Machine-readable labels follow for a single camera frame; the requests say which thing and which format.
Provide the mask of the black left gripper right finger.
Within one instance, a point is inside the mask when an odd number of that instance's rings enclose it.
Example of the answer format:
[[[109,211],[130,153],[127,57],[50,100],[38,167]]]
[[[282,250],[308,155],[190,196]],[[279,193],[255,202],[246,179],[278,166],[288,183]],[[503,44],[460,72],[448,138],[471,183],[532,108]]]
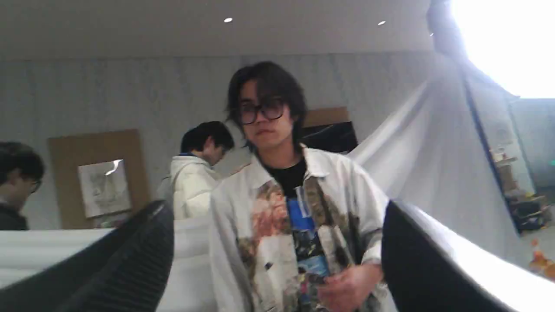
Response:
[[[399,312],[552,312],[554,283],[391,200],[381,262]]]

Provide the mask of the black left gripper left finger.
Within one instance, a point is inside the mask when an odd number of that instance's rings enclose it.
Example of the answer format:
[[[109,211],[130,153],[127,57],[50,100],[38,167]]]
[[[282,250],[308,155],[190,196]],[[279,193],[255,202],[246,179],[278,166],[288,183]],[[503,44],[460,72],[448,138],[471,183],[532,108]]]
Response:
[[[174,260],[163,200],[71,257],[1,289],[3,312],[154,312]]]

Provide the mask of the person's left hand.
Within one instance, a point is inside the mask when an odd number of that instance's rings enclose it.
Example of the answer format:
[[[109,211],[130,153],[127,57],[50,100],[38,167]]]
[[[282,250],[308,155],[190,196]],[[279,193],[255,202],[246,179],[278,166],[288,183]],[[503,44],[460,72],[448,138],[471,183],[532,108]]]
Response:
[[[331,312],[354,312],[382,282],[381,264],[365,263],[350,266],[326,278],[318,288],[319,300]]]

